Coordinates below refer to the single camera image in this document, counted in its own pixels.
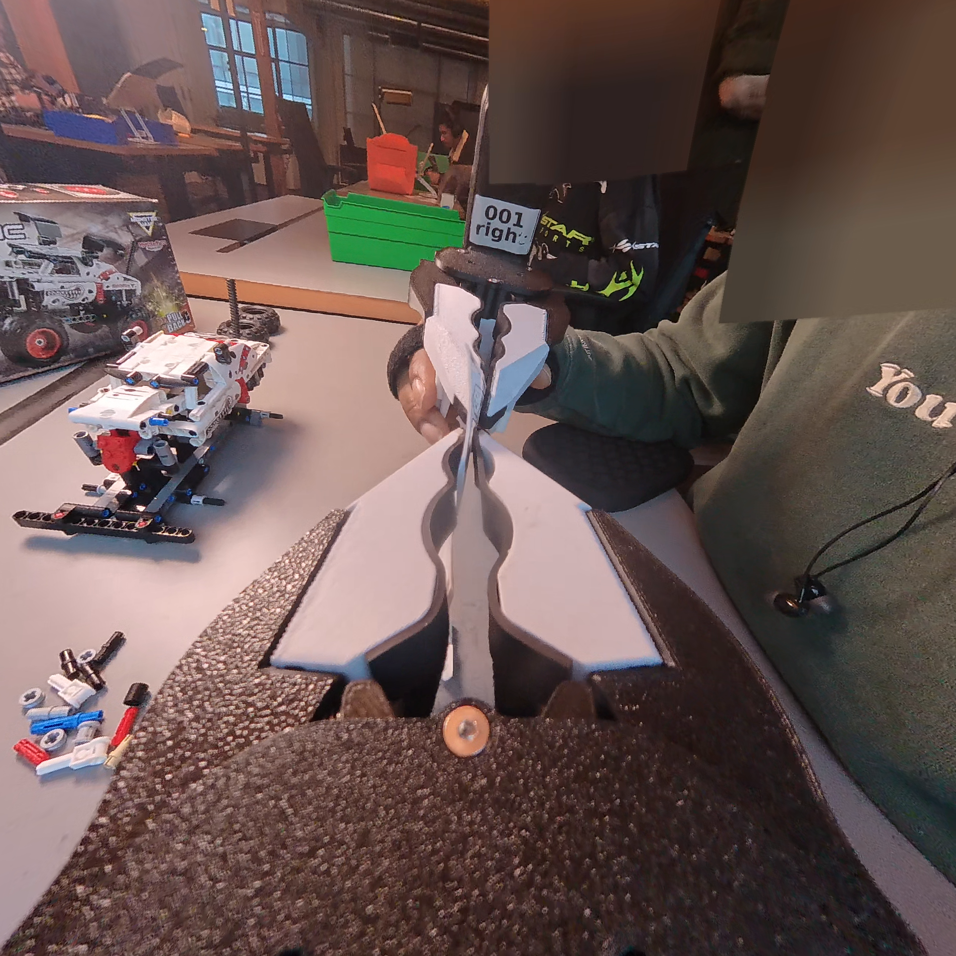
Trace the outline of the black lego tyre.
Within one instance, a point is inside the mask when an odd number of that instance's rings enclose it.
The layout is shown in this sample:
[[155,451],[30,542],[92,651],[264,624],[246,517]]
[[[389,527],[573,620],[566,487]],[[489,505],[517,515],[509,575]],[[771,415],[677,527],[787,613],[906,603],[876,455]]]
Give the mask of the black lego tyre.
[[280,317],[274,308],[240,305],[234,279],[226,280],[226,288],[230,316],[217,327],[216,335],[234,340],[269,342],[282,331]]

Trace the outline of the long wooden workbench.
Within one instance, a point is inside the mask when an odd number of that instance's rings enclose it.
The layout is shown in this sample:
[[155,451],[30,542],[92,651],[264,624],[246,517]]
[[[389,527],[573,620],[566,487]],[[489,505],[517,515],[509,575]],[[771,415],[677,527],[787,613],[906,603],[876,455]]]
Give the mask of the long wooden workbench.
[[101,144],[59,137],[38,127],[2,126],[2,165],[17,183],[103,185],[154,198],[170,221],[198,215],[186,174],[217,177],[229,208],[257,200],[251,162],[266,162],[269,197],[286,192],[283,154],[287,143],[276,137],[181,138],[179,145]]

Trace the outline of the paned window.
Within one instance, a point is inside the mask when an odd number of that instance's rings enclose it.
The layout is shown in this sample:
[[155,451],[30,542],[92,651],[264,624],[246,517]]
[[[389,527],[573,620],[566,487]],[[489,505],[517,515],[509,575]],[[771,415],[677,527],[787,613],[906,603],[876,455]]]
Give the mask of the paned window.
[[[305,32],[290,17],[288,2],[265,1],[262,5],[275,95],[301,104],[311,119],[313,83]],[[253,132],[265,133],[264,84],[248,3],[199,1],[198,8],[212,69],[216,124],[237,130],[240,113],[244,113]]]

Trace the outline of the green plastic bin stack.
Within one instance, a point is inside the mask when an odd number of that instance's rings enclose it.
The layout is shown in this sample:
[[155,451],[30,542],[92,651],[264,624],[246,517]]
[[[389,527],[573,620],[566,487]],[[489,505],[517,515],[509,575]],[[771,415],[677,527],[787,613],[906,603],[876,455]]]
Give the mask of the green plastic bin stack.
[[322,202],[335,262],[411,271],[465,243],[465,222],[453,209],[334,190]]

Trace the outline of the pile of small lego pieces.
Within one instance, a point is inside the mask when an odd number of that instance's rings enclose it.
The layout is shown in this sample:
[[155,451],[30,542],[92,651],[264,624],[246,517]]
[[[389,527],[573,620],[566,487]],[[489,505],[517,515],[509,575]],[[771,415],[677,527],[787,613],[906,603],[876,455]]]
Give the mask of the pile of small lego pieces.
[[117,726],[104,731],[100,704],[107,684],[103,672],[125,640],[123,631],[114,631],[98,648],[78,653],[71,648],[61,650],[58,669],[46,686],[30,687],[21,694],[19,707],[28,722],[27,734],[12,749],[37,778],[119,767],[151,699],[147,684],[131,684]]

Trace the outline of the lego set box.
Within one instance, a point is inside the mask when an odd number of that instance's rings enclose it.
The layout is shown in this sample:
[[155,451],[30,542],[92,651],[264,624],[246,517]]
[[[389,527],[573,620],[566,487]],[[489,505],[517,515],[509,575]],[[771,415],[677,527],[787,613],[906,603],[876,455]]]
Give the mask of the lego set box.
[[1,186],[1,381],[191,331],[159,205],[102,185]]

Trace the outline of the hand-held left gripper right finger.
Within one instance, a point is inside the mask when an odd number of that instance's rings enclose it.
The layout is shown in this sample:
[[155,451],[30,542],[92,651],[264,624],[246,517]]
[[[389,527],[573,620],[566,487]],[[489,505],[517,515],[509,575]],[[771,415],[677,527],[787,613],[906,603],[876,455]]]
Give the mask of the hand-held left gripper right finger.
[[491,595],[504,623],[572,670],[662,664],[591,508],[484,432],[477,440],[484,531],[499,554]]

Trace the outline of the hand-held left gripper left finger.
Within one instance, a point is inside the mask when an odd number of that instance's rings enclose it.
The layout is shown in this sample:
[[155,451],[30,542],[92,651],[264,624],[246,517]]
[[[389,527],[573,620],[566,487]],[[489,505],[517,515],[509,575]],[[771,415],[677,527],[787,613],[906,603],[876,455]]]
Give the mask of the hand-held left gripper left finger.
[[422,630],[447,595],[439,556],[455,520],[450,458],[462,437],[445,437],[360,496],[270,655],[276,667],[370,670]]

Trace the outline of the white lego truck model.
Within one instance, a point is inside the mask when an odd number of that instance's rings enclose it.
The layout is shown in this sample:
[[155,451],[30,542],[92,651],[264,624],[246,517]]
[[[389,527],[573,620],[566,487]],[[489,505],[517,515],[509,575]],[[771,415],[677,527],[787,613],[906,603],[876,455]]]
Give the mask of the white lego truck model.
[[269,344],[198,333],[158,332],[108,364],[110,383],[69,409],[78,447],[108,471],[83,488],[88,500],[51,511],[22,509],[21,527],[188,544],[194,532],[165,519],[175,504],[223,506],[199,493],[209,457],[233,423],[277,413],[248,406],[269,363]]

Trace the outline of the orange plastic bin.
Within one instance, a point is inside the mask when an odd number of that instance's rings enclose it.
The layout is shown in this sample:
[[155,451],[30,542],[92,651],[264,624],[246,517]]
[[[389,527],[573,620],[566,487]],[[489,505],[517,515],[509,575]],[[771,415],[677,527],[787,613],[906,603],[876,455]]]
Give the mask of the orange plastic bin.
[[370,189],[401,196],[414,193],[418,150],[406,137],[395,133],[368,137],[366,161]]

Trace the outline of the person's green sweatshirt torso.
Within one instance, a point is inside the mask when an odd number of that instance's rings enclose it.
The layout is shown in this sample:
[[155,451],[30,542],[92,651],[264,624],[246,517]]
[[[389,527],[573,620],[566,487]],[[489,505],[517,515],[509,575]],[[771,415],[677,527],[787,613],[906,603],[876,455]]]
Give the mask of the person's green sweatshirt torso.
[[954,480],[894,542],[771,606],[848,527],[954,464],[953,312],[802,319],[729,457],[695,490],[723,586],[846,770],[951,881]]

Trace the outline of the blue plastic tray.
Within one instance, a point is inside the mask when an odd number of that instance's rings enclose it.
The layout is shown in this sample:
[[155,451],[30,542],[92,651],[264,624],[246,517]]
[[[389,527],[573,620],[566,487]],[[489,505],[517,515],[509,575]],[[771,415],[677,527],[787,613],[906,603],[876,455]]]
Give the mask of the blue plastic tray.
[[130,140],[179,145],[172,125],[146,119],[132,110],[121,110],[116,116],[107,118],[45,110],[42,118],[47,128],[58,137],[105,145],[123,145]]

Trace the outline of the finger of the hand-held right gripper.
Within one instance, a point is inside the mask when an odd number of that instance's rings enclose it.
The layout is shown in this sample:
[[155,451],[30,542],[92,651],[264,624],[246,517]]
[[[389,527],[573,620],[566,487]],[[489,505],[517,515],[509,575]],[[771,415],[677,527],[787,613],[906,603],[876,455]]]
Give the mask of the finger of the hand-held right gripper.
[[474,294],[438,284],[433,313],[424,321],[424,351],[435,369],[439,410],[444,414],[450,405],[460,406],[468,426],[477,424],[484,398],[480,334],[473,321],[481,308]]
[[523,302],[499,308],[479,429],[494,432],[506,427],[517,401],[546,364],[547,331],[543,308]]

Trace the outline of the person's right hand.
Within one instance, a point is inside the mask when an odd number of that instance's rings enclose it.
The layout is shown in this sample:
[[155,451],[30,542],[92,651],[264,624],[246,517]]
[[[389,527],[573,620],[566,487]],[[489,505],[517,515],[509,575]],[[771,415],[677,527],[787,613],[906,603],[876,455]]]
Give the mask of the person's right hand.
[[[556,421],[565,416],[558,401],[557,359],[557,352],[551,349],[541,373],[516,403],[516,411],[530,412]],[[453,408],[447,413],[439,411],[436,373],[419,341],[409,337],[399,340],[389,356],[387,375],[390,389],[400,401],[406,418],[429,444],[435,444],[459,426],[459,418]]]

